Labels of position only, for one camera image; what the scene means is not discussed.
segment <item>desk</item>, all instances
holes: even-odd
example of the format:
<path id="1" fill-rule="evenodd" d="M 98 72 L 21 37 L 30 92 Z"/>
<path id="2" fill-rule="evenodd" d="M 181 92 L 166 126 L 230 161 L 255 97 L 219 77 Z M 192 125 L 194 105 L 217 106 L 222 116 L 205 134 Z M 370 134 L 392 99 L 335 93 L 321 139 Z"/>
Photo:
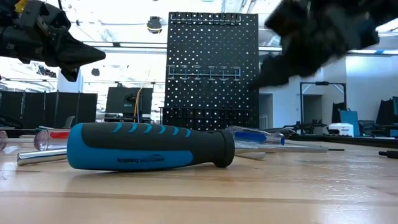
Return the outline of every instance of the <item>desk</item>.
<path id="1" fill-rule="evenodd" d="M 325 145 L 346 150 L 135 174 L 62 161 L 18 167 L 17 152 L 32 148 L 9 146 L 0 154 L 0 223 L 396 224 L 398 160 Z"/>

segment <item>metal shaft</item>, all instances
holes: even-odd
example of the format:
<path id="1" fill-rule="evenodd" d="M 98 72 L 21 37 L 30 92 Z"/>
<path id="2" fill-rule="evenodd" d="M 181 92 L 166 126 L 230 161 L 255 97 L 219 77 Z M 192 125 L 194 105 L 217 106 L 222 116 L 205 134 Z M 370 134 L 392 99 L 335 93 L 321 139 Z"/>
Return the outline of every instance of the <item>metal shaft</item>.
<path id="1" fill-rule="evenodd" d="M 17 164 L 19 166 L 38 164 L 41 162 L 60 161 L 67 158 L 67 150 L 51 150 L 39 152 L 20 152 L 17 155 Z"/>

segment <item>rubber grip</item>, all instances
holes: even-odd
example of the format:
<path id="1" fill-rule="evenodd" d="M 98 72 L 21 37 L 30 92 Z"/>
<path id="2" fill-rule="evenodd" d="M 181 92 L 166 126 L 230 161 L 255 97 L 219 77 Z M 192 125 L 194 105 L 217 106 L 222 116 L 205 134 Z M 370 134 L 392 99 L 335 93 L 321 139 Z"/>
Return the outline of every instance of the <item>rubber grip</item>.
<path id="1" fill-rule="evenodd" d="M 82 123 L 69 134 L 67 158 L 75 169 L 144 171 L 212 162 L 229 166 L 233 137 L 143 123 Z"/>

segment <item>wooden tabletop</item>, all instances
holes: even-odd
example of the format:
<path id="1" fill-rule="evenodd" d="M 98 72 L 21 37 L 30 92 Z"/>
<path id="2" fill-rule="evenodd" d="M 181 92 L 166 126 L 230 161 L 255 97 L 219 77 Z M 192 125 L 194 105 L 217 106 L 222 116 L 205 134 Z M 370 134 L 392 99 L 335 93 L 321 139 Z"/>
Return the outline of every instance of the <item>wooden tabletop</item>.
<path id="1" fill-rule="evenodd" d="M 0 223 L 398 223 L 398 160 L 378 148 L 324 145 L 345 151 L 133 174 L 65 161 L 18 167 L 16 154 L 33 149 L 8 146 L 0 152 Z"/>

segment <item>black pegboard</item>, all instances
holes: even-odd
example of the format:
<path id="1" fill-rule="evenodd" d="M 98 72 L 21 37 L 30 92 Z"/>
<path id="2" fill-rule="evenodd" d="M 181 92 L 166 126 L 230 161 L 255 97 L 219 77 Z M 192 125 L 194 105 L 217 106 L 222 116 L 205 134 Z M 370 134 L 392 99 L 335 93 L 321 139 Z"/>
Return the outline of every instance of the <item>black pegboard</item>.
<path id="1" fill-rule="evenodd" d="M 198 130 L 258 128 L 257 14 L 171 12 L 162 122 Z"/>

